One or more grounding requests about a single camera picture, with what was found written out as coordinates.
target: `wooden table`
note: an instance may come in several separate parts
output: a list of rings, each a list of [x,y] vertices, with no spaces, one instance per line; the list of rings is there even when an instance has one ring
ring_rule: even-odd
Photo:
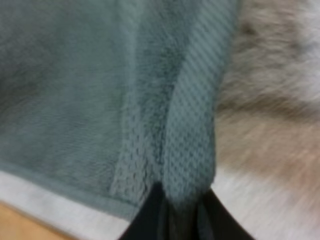
[[[0,240],[72,240],[0,203]]]

